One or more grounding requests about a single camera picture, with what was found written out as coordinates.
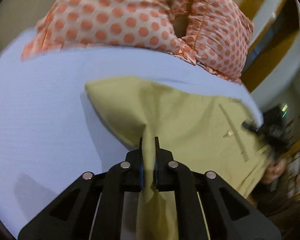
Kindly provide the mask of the person's hand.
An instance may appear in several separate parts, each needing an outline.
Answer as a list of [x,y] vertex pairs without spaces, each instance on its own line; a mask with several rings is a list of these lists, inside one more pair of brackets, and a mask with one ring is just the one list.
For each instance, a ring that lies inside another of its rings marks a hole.
[[283,175],[286,170],[287,160],[286,158],[281,158],[277,164],[272,161],[266,168],[264,175],[261,179],[261,183],[264,185],[269,185]]

